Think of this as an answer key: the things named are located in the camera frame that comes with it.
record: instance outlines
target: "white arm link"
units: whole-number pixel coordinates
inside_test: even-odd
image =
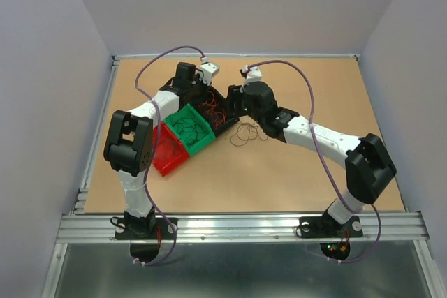
[[[323,155],[345,168],[346,152],[354,150],[360,144],[358,136],[339,133],[317,124],[314,124],[314,131]],[[289,121],[288,127],[284,129],[284,137],[287,143],[316,151],[309,121],[301,115]]]

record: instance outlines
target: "gray wall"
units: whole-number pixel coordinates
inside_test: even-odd
[[[447,0],[393,0],[360,58],[404,201],[447,283]]]
[[[83,0],[113,54],[360,52],[391,0]]]
[[[0,297],[39,297],[110,56],[82,0],[0,4]]]

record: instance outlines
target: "cable bundle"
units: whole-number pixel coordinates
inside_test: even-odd
[[[211,126],[214,129],[222,126],[226,122],[226,111],[225,108],[219,106],[219,102],[212,91],[208,91],[210,97],[200,105],[197,106],[197,110],[210,117]]]

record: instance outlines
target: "black mounting bracket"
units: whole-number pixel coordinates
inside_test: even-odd
[[[362,226],[358,216],[353,216],[347,223],[339,227],[328,225],[323,216],[305,216],[300,218],[300,224],[295,229],[295,234],[302,239],[330,239],[346,237],[346,231],[350,238],[363,237]]]
[[[169,218],[170,222],[177,227],[178,219]],[[125,219],[119,218],[118,225],[125,225]],[[168,223],[163,218],[155,218],[155,226],[160,227],[161,230],[161,241],[172,241],[174,239],[174,234],[168,231]],[[134,232],[132,230],[124,230],[123,232],[115,232],[116,240],[154,240],[157,241],[156,231],[151,232]]]

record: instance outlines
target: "aluminum frame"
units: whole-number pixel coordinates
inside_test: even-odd
[[[178,218],[177,243],[300,243],[336,242],[339,239],[301,239],[295,235],[300,218],[315,214],[171,214]],[[63,216],[57,235],[58,244],[129,243],[116,241],[111,216]],[[352,241],[374,241],[378,229],[375,213],[359,215],[364,237]],[[422,215],[419,213],[383,212],[381,240],[428,240]],[[156,241],[138,240],[153,244]]]
[[[115,56],[116,60],[122,59],[151,59],[155,56],[160,55],[160,53],[153,54],[129,54],[129,55],[117,55]],[[165,56],[165,58],[178,58],[178,57],[197,57],[199,54],[193,52],[172,52]],[[286,58],[330,58],[330,59],[358,59],[360,54],[265,54],[265,53],[236,53],[236,52],[207,52],[207,57],[213,58],[272,58],[272,57],[286,57]]]
[[[110,70],[109,82],[107,85],[107,89],[105,90],[105,97],[104,97],[104,101],[103,101],[103,104],[101,107],[101,114],[99,116],[98,124],[96,125],[93,144],[92,144],[90,152],[89,152],[87,164],[85,166],[84,174],[82,176],[82,181],[81,181],[81,184],[79,187],[80,190],[82,190],[83,188],[90,187],[91,171],[94,168],[95,160],[98,155],[98,145],[99,145],[99,142],[101,141],[101,135],[103,133],[104,120],[105,120],[105,116],[107,114],[107,108],[109,106],[110,96],[112,95],[113,86],[114,86],[115,80],[117,78],[118,66],[119,66],[119,61],[113,61],[112,69]]]
[[[358,54],[208,54],[210,57],[330,57],[355,58]],[[47,273],[42,297],[54,297],[57,284],[64,265],[68,244],[86,243],[128,243],[116,241],[115,228],[110,225],[107,215],[84,214],[85,200],[91,181],[91,170],[98,154],[98,144],[103,132],[105,115],[110,102],[112,88],[117,76],[120,59],[144,59],[156,56],[122,55],[114,57],[110,79],[106,89],[101,115],[94,134],[86,168],[79,187],[77,202],[71,214],[63,216],[56,245]],[[196,57],[195,54],[172,54],[171,57]],[[280,213],[280,214],[169,214],[179,219],[178,243],[305,243],[318,242],[320,239],[301,239],[294,234],[298,219],[312,215],[310,213]],[[372,241],[376,238],[377,221],[374,213],[359,215],[365,236],[361,241]],[[412,240],[415,244],[418,258],[423,268],[432,297],[447,297],[439,277],[437,267],[427,246],[429,235],[420,213],[381,212],[382,240],[402,241]],[[134,241],[152,243],[151,241]]]

